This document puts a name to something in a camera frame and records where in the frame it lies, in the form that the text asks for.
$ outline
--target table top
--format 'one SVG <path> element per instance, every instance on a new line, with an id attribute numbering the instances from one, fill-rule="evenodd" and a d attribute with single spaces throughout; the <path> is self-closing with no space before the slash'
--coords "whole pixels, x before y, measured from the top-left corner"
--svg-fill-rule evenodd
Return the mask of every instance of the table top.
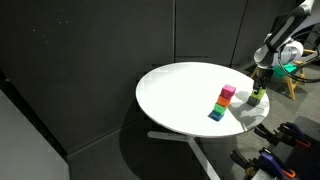
<path id="1" fill-rule="evenodd" d="M 224 85 L 236 87 L 220 121 L 208 117 Z M 144 113 L 172 131 L 194 137 L 225 137 L 260 124 L 269 112 L 267 94 L 256 106 L 246 102 L 253 80 L 219 65 L 199 62 L 168 64 L 147 73 L 138 83 L 136 98 Z"/>

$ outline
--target toy block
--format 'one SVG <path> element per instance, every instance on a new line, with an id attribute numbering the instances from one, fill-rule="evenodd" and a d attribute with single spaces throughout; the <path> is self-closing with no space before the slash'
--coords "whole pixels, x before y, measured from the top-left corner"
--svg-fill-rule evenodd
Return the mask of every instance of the toy block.
<path id="1" fill-rule="evenodd" d="M 247 104 L 253 106 L 253 107 L 256 107 L 258 104 L 260 103 L 260 100 L 259 99 L 256 99 L 252 96 L 249 97 L 248 101 L 247 101 Z"/>
<path id="2" fill-rule="evenodd" d="M 222 96 L 225 99 L 231 100 L 235 92 L 236 88 L 227 84 L 222 88 L 220 96 Z"/>
<path id="3" fill-rule="evenodd" d="M 210 114 L 209 114 L 209 117 L 215 121 L 220 121 L 223 117 L 223 114 L 219 114 L 215 111 L 212 111 Z"/>
<path id="4" fill-rule="evenodd" d="M 266 91 L 267 91 L 266 89 L 261 89 L 258 94 L 254 94 L 254 92 L 252 91 L 251 97 L 258 99 L 260 101 L 263 95 L 266 93 Z"/>
<path id="5" fill-rule="evenodd" d="M 230 100 L 219 96 L 216 104 L 219 104 L 220 106 L 227 108 L 230 104 Z"/>
<path id="6" fill-rule="evenodd" d="M 219 114 L 224 114 L 224 112 L 226 111 L 226 108 L 223 106 L 220 106 L 219 104 L 215 104 L 213 110 Z"/>

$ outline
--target metal stand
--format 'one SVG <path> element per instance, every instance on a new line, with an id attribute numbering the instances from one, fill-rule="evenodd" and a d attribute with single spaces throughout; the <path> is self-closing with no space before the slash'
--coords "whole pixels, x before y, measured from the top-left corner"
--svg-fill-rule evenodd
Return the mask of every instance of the metal stand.
<path id="1" fill-rule="evenodd" d="M 163 133 L 163 132 L 155 132 L 155 131 L 149 131 L 148 136 L 150 138 L 156 138 L 156 139 L 165 139 L 165 140 L 172 140 L 172 141 L 182 141 L 187 142 L 189 146 L 191 147 L 192 151 L 198 158 L 200 164 L 202 165 L 204 171 L 208 174 L 209 178 L 212 180 L 220 180 L 218 174 L 213 169 L 211 164 L 209 163 L 206 156 L 201 151 L 200 147 L 194 140 L 194 137 L 192 136 L 185 136 L 185 135 L 178 135 L 178 134 L 171 134 L 171 133 Z"/>

